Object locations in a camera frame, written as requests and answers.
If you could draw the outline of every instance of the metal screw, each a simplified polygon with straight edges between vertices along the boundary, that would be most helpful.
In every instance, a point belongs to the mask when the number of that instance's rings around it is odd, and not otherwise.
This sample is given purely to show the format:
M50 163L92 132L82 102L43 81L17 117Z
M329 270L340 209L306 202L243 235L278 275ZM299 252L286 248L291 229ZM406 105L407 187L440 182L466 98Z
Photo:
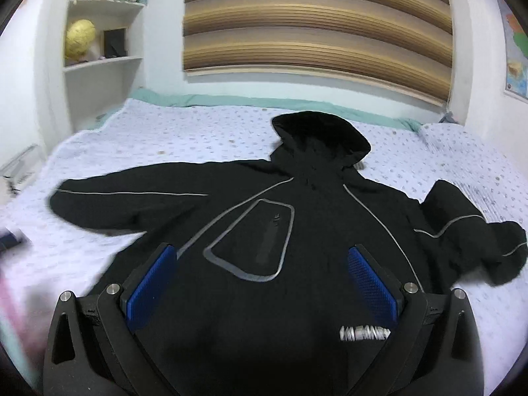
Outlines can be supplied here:
M455 289L453 293L458 299L466 298L466 292L464 292L462 289Z
M403 285L403 289L407 292L407 293L416 293L418 291L418 286L414 283L405 283Z
M71 292L68 290L66 292L62 292L59 298L62 302L66 302L68 299L71 298Z
M106 293L108 295L115 295L119 291L119 285L117 283L112 283L106 288Z

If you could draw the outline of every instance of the colorful poster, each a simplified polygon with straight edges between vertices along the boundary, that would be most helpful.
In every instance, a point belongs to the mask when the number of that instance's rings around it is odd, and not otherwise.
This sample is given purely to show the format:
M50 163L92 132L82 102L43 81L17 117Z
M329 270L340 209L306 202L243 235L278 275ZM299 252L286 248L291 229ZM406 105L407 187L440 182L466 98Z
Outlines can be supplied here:
M528 71L528 37L504 0L498 0L506 38L506 89L524 98L528 97L526 74Z

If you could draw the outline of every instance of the mattress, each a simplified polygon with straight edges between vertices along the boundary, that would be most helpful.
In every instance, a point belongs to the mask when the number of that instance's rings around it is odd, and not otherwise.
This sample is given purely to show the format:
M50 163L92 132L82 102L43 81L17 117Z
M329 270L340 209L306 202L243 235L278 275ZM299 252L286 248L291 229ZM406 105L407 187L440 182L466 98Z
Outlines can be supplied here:
M20 229L31 240L0 259L26 351L28 345L38 352L46 344L60 293L82 296L113 256L141 236L87 231L55 216L47 200L62 180L160 162L268 159L279 141L270 120L290 112L228 105L170 108L129 99L102 128L81 131L60 145L37 181L0 209L0 227ZM444 179L457 185L488 222L514 220L528 227L528 181L463 127L427 124L413 132L351 123L372 145L360 170L364 177L420 201L436 180ZM526 342L528 271L493 288L477 270L456 286L472 303L488 395Z

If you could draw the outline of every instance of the yellow ball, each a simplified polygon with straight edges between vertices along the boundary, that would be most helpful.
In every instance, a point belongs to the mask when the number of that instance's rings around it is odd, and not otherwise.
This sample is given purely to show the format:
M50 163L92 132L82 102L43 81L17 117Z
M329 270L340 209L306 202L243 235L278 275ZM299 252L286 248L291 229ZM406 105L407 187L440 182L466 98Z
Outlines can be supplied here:
M88 19L75 21L66 31L65 55L69 59L80 59L96 38L96 28Z

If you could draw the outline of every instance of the window blind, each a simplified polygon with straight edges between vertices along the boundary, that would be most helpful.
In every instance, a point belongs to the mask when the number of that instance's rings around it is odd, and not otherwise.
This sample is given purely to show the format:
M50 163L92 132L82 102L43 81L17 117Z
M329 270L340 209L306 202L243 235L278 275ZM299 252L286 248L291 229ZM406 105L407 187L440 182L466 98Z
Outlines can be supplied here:
M183 31L191 74L294 68L449 97L448 0L185 0Z

